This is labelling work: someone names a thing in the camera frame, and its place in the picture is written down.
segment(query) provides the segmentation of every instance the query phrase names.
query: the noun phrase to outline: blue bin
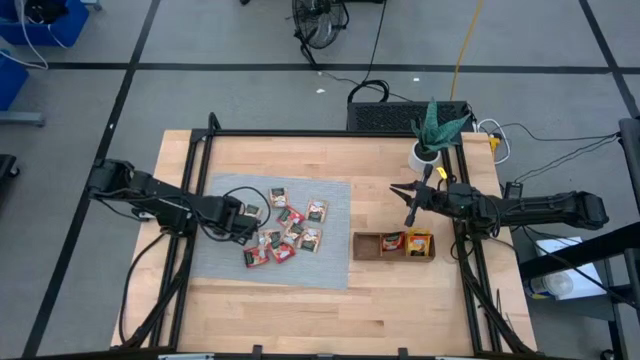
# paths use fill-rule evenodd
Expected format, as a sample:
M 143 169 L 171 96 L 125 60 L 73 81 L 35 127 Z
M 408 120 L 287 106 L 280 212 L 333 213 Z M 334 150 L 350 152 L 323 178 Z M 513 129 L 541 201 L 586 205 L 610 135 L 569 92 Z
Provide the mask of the blue bin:
M 29 40 L 31 40 L 31 43 L 35 46 L 60 46 L 53 36 L 55 36 L 62 45 L 66 47 L 73 46 L 78 36 L 80 36 L 82 27 L 85 22 L 87 22 L 89 11 L 80 0 L 55 1 L 64 2 L 67 9 L 69 9 L 69 13 L 51 24 L 51 31 L 48 29 L 49 25 L 46 24 L 29 24 L 28 22 L 25 24 Z M 20 22 L 0 24 L 0 36 L 10 44 L 27 45 L 27 40 L 24 38 L 22 24 L 20 24 Z
M 18 21 L 16 4 L 13 0 L 0 0 L 0 23 L 4 21 Z
M 0 55 L 0 111 L 9 109 L 29 73 L 13 60 Z

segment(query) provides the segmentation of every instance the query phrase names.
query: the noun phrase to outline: snack packet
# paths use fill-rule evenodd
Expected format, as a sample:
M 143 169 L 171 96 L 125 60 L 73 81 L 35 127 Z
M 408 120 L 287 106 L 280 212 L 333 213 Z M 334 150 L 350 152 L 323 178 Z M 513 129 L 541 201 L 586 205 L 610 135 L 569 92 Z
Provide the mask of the snack packet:
M 289 192 L 287 192 L 287 188 L 269 189 L 269 200 L 273 207 L 286 207 L 289 205 Z
M 300 238 L 298 238 L 298 249 L 307 250 L 314 253 L 318 252 L 320 239 L 322 239 L 322 230 L 306 228 L 302 235 L 300 235 Z
M 283 241 L 289 245 L 295 245 L 296 240 L 302 235 L 304 228 L 299 224 L 291 223 L 284 229 Z
M 404 232 L 395 232 L 383 234 L 380 239 L 380 248 L 382 251 L 392 251 L 401 249 L 404 245 Z
M 256 219 L 260 218 L 260 214 L 262 214 L 262 209 L 255 205 L 247 204 L 244 207 L 244 215 L 252 216 Z
M 309 205 L 307 205 L 307 220 L 323 223 L 327 216 L 328 208 L 329 203 L 327 201 L 309 200 Z
M 282 239 L 280 230 L 261 230 L 258 232 L 258 247 L 266 249 L 272 241 L 280 241 L 280 239 Z
M 284 262 L 285 260 L 296 254 L 296 251 L 292 245 L 289 245 L 279 239 L 271 241 L 269 249 L 271 249 L 271 253 L 273 254 L 273 257 L 276 259 L 276 262 L 278 264 Z
M 260 250 L 257 246 L 244 250 L 244 264 L 248 268 L 256 267 L 258 265 L 262 265 L 269 261 L 269 257 L 264 252 L 264 250 Z
M 428 256 L 431 234 L 411 235 L 407 238 L 407 256 Z
M 280 225 L 287 227 L 292 223 L 301 224 L 304 221 L 304 215 L 302 215 L 300 212 L 298 212 L 296 209 L 292 208 L 291 206 L 287 205 L 287 207 L 282 209 L 282 212 L 280 213 L 276 221 Z

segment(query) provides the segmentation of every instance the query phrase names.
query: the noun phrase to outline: potted plant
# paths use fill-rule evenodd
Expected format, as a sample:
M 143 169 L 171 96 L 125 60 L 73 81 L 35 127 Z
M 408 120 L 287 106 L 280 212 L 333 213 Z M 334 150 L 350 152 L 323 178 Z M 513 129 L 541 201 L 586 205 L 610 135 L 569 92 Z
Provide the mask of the potted plant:
M 418 141 L 413 144 L 409 152 L 409 167 L 422 173 L 426 164 L 437 162 L 440 159 L 440 150 L 457 145 L 452 139 L 460 132 L 468 118 L 469 115 L 466 115 L 439 125 L 438 104 L 434 98 L 431 98 L 427 106 L 427 116 L 422 124 L 418 124 L 417 120 L 411 120 L 411 129 Z

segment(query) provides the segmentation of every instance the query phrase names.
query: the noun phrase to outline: concrete floor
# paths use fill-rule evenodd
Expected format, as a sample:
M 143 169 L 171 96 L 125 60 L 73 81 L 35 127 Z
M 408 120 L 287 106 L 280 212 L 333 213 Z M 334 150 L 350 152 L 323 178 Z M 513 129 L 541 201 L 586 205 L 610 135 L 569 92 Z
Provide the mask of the concrete floor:
M 165 129 L 203 127 L 210 111 L 224 128 L 345 127 L 350 84 L 313 71 L 274 71 L 268 66 L 223 71 L 226 64 L 284 64 L 286 69 L 287 64 L 305 62 L 292 37 L 293 21 L 285 19 L 291 12 L 289 0 L 253 0 L 244 8 L 237 0 L 102 2 L 104 11 L 91 12 L 76 46 L 42 49 L 57 63 L 54 70 L 30 71 L 14 102 L 14 110 L 43 112 L 47 126 L 0 128 L 0 153 L 18 156 L 23 170 L 0 209 L 0 357 L 22 354 L 110 117 L 119 122 L 108 156 L 147 171 L 153 170 Z M 206 71 L 137 70 L 119 113 L 117 106 L 114 111 L 116 96 L 153 4 L 159 7 L 141 44 L 140 62 L 147 69 L 158 63 L 170 68 L 220 66 L 209 65 Z M 640 97 L 640 75 L 632 74 L 640 74 L 640 3 L 588 4 L 617 64 L 632 68 L 622 69 L 627 72 L 623 80 L 631 94 Z M 390 0 L 375 63 L 455 64 L 474 6 L 472 0 Z M 364 70 L 382 7 L 348 7 L 349 28 L 314 54 L 318 62 L 362 64 L 358 69 Z M 34 59 L 28 49 L 15 49 L 0 39 L 3 47 Z M 62 69 L 74 68 L 65 63 L 86 63 L 90 69 Z M 505 66 L 504 73 L 477 70 L 459 76 L 456 99 L 468 101 L 480 119 L 521 122 L 541 137 L 575 137 L 614 132 L 617 120 L 630 115 L 578 0 L 487 1 L 463 63 Z M 560 67 L 578 73 L 559 73 Z M 448 98 L 450 72 L 395 69 L 374 71 L 370 78 L 387 80 L 393 92 L 410 99 Z M 333 73 L 356 81 L 365 75 Z M 318 94 L 320 88 L 325 92 Z M 357 100 L 378 98 L 363 92 Z M 541 146 L 517 128 L 507 135 L 513 154 L 498 168 L 503 183 L 583 145 Z M 611 222 L 599 233 L 638 221 L 623 153 L 616 144 L 528 180 L 525 193 L 572 189 L 603 197 Z M 585 238 L 597 234 L 560 226 L 547 229 Z M 39 355 L 108 348 L 137 231 L 135 223 L 90 205 Z M 612 266 L 615 274 L 621 272 L 619 262 Z M 549 355 L 597 359 L 599 351 L 610 347 L 602 320 L 545 302 L 530 302 L 530 310 L 538 346 Z M 640 333 L 637 324 L 627 332 L 630 338 Z

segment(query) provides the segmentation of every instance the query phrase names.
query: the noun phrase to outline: yellow cable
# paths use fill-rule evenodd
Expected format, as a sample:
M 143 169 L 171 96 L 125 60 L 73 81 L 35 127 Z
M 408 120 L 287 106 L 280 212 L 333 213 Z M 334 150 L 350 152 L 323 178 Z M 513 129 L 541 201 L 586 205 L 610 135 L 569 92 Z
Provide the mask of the yellow cable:
M 451 84 L 451 96 L 449 97 L 449 101 L 453 101 L 453 96 L 456 94 L 456 81 L 458 80 L 460 63 L 462 62 L 464 51 L 467 49 L 467 45 L 469 45 L 469 39 L 473 34 L 473 29 L 476 27 L 476 20 L 478 20 L 478 15 L 480 15 L 480 10 L 482 10 L 482 5 L 484 5 L 484 0 L 478 0 L 478 3 L 476 5 L 476 12 L 473 14 L 473 20 L 471 20 L 471 25 L 469 25 L 469 31 L 467 31 L 467 36 L 464 38 L 464 43 L 462 44 L 462 48 L 460 49 L 458 62 L 456 62 L 456 69 L 453 72 L 453 83 Z

